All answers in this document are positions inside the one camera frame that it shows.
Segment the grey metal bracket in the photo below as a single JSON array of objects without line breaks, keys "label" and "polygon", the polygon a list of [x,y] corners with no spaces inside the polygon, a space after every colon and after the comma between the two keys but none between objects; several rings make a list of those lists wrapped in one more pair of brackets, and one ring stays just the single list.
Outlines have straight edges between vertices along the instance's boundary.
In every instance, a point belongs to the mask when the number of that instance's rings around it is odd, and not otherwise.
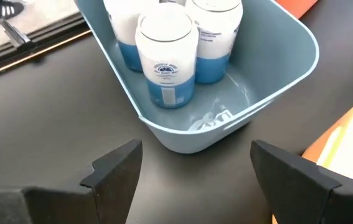
[{"label": "grey metal bracket", "polygon": [[11,44],[17,50],[28,50],[36,47],[36,44],[25,33],[12,26],[7,20],[0,19],[0,24],[4,28],[5,34],[9,37]]}]

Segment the black aluminium frame rail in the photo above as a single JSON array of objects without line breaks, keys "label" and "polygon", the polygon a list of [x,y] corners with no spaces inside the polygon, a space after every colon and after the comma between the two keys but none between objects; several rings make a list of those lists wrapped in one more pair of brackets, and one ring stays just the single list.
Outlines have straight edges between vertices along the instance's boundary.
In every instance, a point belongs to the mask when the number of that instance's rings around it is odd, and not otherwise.
[{"label": "black aluminium frame rail", "polygon": [[53,24],[26,34],[36,44],[34,49],[17,50],[9,40],[8,43],[0,45],[0,73],[28,60],[41,57],[41,55],[67,45],[89,33],[90,28],[82,14],[76,12]]}]

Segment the blue plastic bin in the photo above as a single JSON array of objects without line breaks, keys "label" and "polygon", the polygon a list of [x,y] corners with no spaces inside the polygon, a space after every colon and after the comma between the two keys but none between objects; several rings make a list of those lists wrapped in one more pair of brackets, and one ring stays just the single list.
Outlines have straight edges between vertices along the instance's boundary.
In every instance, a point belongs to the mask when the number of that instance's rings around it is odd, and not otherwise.
[{"label": "blue plastic bin", "polygon": [[74,1],[138,118],[163,146],[182,154],[202,151],[249,123],[319,60],[313,33],[275,0],[242,0],[242,23],[225,77],[196,85],[187,105],[165,109],[149,99],[144,75],[125,64],[103,0]]}]

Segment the white and blue soda can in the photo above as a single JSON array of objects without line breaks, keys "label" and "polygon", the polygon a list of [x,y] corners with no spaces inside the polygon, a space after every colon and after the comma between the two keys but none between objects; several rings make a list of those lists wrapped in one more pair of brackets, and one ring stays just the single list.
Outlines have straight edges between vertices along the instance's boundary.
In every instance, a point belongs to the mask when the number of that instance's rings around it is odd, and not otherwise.
[{"label": "white and blue soda can", "polygon": [[187,0],[199,30],[195,81],[215,83],[225,75],[243,16],[242,0]]},{"label": "white and blue soda can", "polygon": [[140,15],[135,33],[151,101],[178,108],[192,98],[198,31],[184,12]]}]

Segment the orange plastic bin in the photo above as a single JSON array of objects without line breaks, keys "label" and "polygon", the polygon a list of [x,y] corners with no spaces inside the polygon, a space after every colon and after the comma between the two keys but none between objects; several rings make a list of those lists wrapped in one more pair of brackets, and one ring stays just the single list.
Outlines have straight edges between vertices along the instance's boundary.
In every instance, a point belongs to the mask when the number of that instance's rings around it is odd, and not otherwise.
[{"label": "orange plastic bin", "polygon": [[294,17],[300,19],[308,12],[319,0],[275,0]]}]

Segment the white blue bottle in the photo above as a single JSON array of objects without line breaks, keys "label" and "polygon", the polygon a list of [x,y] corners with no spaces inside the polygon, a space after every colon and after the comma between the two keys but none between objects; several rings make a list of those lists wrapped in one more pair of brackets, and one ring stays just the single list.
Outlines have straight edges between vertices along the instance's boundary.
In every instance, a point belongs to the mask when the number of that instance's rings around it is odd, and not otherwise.
[{"label": "white blue bottle", "polygon": [[159,0],[103,0],[108,17],[126,66],[142,72],[135,41],[139,15],[159,4]]}]

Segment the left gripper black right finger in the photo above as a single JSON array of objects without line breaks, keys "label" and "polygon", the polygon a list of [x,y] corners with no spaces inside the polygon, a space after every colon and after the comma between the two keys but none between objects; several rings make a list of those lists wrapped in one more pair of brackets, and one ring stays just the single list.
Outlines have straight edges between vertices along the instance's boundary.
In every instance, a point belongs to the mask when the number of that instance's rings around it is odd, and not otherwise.
[{"label": "left gripper black right finger", "polygon": [[262,140],[250,159],[278,224],[353,224],[353,179]]}]

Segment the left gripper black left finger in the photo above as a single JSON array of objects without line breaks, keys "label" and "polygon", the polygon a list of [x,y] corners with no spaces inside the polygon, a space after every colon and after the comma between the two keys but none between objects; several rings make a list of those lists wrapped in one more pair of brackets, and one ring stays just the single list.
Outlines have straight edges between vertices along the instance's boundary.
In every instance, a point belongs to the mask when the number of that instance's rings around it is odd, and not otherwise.
[{"label": "left gripper black left finger", "polygon": [[126,224],[142,160],[134,139],[93,161],[73,189],[24,189],[32,224]]}]

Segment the yellow plastic bin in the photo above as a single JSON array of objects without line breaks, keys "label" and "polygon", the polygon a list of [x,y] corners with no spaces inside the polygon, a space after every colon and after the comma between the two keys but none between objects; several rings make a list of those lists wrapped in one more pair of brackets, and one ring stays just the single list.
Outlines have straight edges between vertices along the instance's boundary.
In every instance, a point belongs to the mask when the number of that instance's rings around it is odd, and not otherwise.
[{"label": "yellow plastic bin", "polygon": [[303,157],[353,179],[353,108],[312,143]]}]

